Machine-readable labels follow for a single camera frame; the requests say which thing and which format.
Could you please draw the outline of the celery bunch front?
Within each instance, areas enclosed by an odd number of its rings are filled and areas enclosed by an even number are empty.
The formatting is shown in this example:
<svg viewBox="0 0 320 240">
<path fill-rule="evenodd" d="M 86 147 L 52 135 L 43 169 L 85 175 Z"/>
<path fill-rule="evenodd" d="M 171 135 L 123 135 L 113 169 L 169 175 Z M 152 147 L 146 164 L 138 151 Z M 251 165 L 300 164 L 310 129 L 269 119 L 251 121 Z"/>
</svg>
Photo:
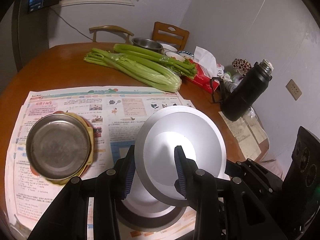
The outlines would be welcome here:
<svg viewBox="0 0 320 240">
<path fill-rule="evenodd" d="M 84 57 L 84 61 L 116 69 L 139 82 L 165 92 L 177 92 L 182 84 L 181 78 L 168 68 L 134 55 L 93 48 Z"/>
</svg>

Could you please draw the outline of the wall power outlet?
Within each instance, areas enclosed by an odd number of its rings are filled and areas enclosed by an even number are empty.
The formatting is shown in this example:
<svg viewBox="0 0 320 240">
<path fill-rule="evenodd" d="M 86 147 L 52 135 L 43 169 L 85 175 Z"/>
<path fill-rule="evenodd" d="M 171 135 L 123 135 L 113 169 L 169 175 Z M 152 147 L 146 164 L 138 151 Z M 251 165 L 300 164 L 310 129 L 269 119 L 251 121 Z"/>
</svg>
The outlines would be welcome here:
<svg viewBox="0 0 320 240">
<path fill-rule="evenodd" d="M 293 81 L 292 79 L 287 83 L 285 87 L 287 88 L 288 92 L 292 95 L 295 101 L 297 101 L 302 95 L 302 91 L 297 86 L 295 81 Z"/>
</svg>

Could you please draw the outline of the celery bunch rear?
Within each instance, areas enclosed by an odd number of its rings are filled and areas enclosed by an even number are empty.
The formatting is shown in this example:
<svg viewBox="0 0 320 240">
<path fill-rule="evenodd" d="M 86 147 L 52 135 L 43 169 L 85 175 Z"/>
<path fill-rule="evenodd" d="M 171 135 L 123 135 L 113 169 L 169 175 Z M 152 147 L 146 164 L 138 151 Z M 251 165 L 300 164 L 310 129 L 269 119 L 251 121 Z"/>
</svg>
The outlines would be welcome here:
<svg viewBox="0 0 320 240">
<path fill-rule="evenodd" d="M 169 68 L 176 74 L 186 76 L 190 79 L 193 79 L 197 74 L 195 64 L 190 63 L 188 60 L 184 60 L 183 62 L 178 61 L 177 59 L 174 59 L 172 57 L 168 57 L 166 55 L 162 55 L 160 53 L 129 44 L 116 43 L 113 46 L 113 49 L 118 53 L 137 56 L 153 61 L 155 63 L 159 63 L 162 66 Z"/>
</svg>

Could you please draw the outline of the paper sheet right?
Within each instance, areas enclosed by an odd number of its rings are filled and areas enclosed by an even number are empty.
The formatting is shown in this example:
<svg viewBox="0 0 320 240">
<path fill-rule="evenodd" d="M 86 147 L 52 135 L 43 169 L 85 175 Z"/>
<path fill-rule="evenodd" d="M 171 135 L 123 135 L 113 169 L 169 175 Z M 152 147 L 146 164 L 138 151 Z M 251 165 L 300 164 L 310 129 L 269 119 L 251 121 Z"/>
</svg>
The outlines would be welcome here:
<svg viewBox="0 0 320 240">
<path fill-rule="evenodd" d="M 251 107 L 236 121 L 231 121 L 220 111 L 220 116 L 237 140 L 244 158 L 256 160 L 263 152 L 259 145 L 269 142 L 268 136 L 258 121 L 254 109 Z"/>
</svg>

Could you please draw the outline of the black thermos bottle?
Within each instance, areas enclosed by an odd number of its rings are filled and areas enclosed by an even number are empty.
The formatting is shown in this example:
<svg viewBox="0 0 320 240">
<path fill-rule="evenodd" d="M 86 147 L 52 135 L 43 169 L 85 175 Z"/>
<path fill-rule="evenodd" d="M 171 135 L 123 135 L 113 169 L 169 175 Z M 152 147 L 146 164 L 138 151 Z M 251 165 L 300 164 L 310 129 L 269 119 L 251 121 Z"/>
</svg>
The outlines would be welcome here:
<svg viewBox="0 0 320 240">
<path fill-rule="evenodd" d="M 267 89 L 269 82 L 272 80 L 273 70 L 272 63 L 266 59 L 263 59 L 260 63 L 256 62 L 229 96 L 226 96 L 226 85 L 223 79 L 212 77 L 210 85 L 213 84 L 214 80 L 219 81 L 221 92 L 219 101 L 215 100 L 214 93 L 212 93 L 213 103 L 220 104 L 221 112 L 228 120 L 238 120 Z"/>
</svg>

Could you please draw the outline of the wooden slat back chair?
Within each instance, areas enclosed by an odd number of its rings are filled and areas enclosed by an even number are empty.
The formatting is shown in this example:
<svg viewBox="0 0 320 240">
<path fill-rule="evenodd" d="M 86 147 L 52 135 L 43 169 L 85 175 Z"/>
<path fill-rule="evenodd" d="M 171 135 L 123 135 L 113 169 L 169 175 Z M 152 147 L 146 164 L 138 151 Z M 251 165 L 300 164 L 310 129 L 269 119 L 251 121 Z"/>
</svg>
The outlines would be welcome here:
<svg viewBox="0 0 320 240">
<path fill-rule="evenodd" d="M 189 34 L 189 31 L 172 24 L 155 22 L 151 39 L 153 41 L 173 44 L 178 50 L 184 50 Z"/>
</svg>

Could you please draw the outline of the small steel bowl far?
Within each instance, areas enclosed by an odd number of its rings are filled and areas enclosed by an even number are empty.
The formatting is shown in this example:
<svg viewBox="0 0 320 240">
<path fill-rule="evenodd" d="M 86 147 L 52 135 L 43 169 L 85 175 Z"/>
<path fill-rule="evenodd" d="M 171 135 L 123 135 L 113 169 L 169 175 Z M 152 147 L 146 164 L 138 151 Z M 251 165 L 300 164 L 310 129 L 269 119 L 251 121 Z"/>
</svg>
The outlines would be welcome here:
<svg viewBox="0 0 320 240">
<path fill-rule="evenodd" d="M 163 46 L 153 40 L 147 38 L 136 37 L 131 40 L 134 46 L 138 46 L 140 48 L 148 49 L 157 53 L 161 53 L 163 50 Z"/>
</svg>

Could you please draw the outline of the blue box on shelf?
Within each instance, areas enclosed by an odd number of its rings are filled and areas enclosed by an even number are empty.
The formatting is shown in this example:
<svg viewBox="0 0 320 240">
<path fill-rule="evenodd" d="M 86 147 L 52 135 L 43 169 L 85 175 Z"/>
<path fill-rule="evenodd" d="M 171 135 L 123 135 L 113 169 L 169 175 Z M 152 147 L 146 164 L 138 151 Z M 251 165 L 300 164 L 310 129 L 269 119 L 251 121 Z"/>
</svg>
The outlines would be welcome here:
<svg viewBox="0 0 320 240">
<path fill-rule="evenodd" d="M 28 4 L 28 12 L 34 12 L 43 7 L 43 1 L 44 0 L 29 0 Z"/>
</svg>

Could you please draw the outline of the yellow shell shaped plate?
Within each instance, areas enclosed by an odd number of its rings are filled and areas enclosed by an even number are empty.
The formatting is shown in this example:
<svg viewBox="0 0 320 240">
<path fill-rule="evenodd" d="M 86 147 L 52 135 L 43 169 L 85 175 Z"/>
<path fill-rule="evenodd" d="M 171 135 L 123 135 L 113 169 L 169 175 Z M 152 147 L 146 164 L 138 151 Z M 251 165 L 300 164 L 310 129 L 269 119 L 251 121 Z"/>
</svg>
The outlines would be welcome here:
<svg viewBox="0 0 320 240">
<path fill-rule="evenodd" d="M 89 141 L 90 141 L 90 147 L 89 147 L 89 156 L 87 157 L 87 160 L 85 162 L 85 165 L 83 165 L 83 167 L 76 172 L 75 174 L 71 175 L 68 178 L 65 179 L 59 179 L 59 180 L 53 180 L 53 179 L 49 179 L 46 178 L 45 176 L 43 176 L 43 178 L 45 178 L 47 181 L 53 183 L 53 184 L 57 184 L 57 185 L 65 185 L 70 178 L 74 177 L 74 176 L 83 176 L 85 174 L 85 172 L 88 170 L 88 168 L 91 166 L 91 164 L 93 163 L 93 159 L 94 159 L 94 133 L 93 133 L 93 127 L 92 125 L 83 117 L 75 114 L 75 113 L 71 113 L 71 112 L 62 112 L 62 111 L 57 111 L 55 112 L 55 114 L 66 114 L 66 115 L 70 115 L 74 118 L 76 118 L 78 121 L 80 121 L 87 130 L 88 136 L 89 136 Z"/>
</svg>

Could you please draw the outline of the large steel bowl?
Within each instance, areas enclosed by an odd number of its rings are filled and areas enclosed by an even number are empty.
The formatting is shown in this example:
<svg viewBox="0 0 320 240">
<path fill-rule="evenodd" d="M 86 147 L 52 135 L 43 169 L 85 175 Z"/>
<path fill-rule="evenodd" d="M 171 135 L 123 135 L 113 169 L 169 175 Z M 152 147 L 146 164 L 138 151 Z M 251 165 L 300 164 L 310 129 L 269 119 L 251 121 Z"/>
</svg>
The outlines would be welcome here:
<svg viewBox="0 0 320 240">
<path fill-rule="evenodd" d="M 130 211 L 122 200 L 116 200 L 116 212 L 118 220 L 125 226 L 138 231 L 161 231 L 174 225 L 184 214 L 186 207 L 174 207 L 166 215 L 149 218 L 137 215 Z"/>
</svg>

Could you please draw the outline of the red tissue box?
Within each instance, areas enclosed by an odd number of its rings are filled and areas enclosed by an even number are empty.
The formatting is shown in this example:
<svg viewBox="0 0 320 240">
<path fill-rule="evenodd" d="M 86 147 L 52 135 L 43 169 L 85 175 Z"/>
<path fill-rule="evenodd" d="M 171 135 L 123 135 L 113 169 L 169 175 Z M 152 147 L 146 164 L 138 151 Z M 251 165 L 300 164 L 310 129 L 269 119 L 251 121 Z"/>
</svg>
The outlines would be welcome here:
<svg viewBox="0 0 320 240">
<path fill-rule="evenodd" d="M 197 70 L 195 77 L 189 80 L 208 93 L 216 90 L 219 86 L 219 81 L 212 80 L 212 78 L 222 78 L 224 75 L 224 66 L 217 63 L 215 56 L 210 51 L 196 46 L 193 58 L 189 61 L 195 63 Z"/>
</svg>

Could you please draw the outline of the shallow steel plate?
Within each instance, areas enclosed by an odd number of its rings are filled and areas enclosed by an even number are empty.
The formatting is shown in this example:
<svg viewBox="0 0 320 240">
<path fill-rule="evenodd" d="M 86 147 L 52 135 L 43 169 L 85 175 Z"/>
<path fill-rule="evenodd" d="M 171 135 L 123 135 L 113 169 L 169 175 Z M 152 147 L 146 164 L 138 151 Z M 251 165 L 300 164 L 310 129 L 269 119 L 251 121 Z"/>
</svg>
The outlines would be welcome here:
<svg viewBox="0 0 320 240">
<path fill-rule="evenodd" d="M 81 168 L 87 157 L 86 133 L 75 118 L 50 114 L 30 129 L 25 150 L 30 166 L 41 176 L 59 180 Z"/>
</svg>

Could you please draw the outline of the white blue ceramic bowl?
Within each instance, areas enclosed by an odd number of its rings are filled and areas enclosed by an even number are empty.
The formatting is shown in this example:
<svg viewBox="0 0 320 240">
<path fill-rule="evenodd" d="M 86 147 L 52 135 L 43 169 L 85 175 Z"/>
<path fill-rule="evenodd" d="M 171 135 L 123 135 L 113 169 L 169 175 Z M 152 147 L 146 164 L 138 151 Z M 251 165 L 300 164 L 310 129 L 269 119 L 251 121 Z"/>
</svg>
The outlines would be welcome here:
<svg viewBox="0 0 320 240">
<path fill-rule="evenodd" d="M 187 51 L 177 51 L 177 52 L 167 51 L 165 52 L 165 55 L 182 62 L 185 60 L 191 60 L 191 61 L 194 60 L 194 55 Z"/>
</svg>

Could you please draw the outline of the instant noodle cup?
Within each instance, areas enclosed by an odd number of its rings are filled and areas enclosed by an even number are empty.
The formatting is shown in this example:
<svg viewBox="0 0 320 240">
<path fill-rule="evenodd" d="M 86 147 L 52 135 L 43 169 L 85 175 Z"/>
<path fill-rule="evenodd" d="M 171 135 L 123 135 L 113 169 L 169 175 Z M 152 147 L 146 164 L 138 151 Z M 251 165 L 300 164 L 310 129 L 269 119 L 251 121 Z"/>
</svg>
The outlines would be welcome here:
<svg viewBox="0 0 320 240">
<path fill-rule="evenodd" d="M 131 191 L 122 202 L 131 212 L 146 218 L 161 217 L 175 208 L 154 198 L 145 189 L 136 173 L 132 182 Z"/>
<path fill-rule="evenodd" d="M 188 106 L 170 106 L 147 118 L 135 142 L 136 172 L 146 191 L 164 204 L 187 206 L 175 183 L 187 189 L 182 165 L 188 160 L 215 178 L 227 177 L 226 146 L 216 124 Z"/>
</svg>

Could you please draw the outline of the newspaper mat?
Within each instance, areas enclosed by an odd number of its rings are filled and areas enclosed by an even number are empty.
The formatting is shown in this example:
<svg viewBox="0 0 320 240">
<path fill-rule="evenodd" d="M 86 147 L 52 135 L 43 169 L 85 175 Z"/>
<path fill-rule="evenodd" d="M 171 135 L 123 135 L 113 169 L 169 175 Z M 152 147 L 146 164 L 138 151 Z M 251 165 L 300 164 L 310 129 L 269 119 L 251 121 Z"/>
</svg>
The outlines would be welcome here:
<svg viewBox="0 0 320 240">
<path fill-rule="evenodd" d="M 30 92 L 20 108 L 5 163 L 7 220 L 16 239 L 27 239 L 41 215 L 63 188 L 34 171 L 26 140 L 42 117 L 63 112 L 84 118 L 93 128 L 93 159 L 82 179 L 97 177 L 111 168 L 135 142 L 144 121 L 169 106 L 192 106 L 178 93 L 142 87 L 79 87 Z"/>
</svg>

